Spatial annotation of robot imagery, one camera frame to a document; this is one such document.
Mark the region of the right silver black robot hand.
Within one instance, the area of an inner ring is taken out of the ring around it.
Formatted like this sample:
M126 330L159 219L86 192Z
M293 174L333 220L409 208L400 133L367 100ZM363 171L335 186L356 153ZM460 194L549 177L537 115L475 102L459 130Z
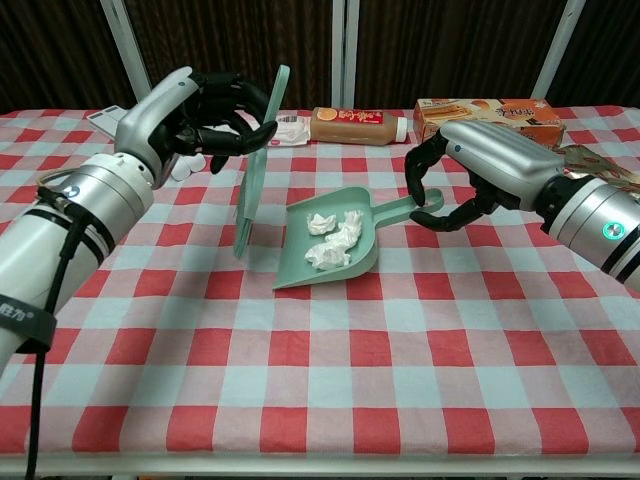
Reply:
M422 179L443 156L463 166L475 196L446 216L426 212ZM452 120L404 161L409 194L419 208L411 220L435 231L451 232L502 206L533 211L546 185L564 176L564 160L553 151L505 126L479 120Z

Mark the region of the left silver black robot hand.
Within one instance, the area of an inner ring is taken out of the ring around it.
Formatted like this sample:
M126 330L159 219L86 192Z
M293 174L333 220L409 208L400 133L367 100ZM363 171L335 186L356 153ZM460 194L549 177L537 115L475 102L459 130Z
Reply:
M231 157L267 146L277 122L266 118L269 98L239 73L198 73L182 67L164 78L118 122L114 150L150 170L164 185L177 155L212 157L217 174Z

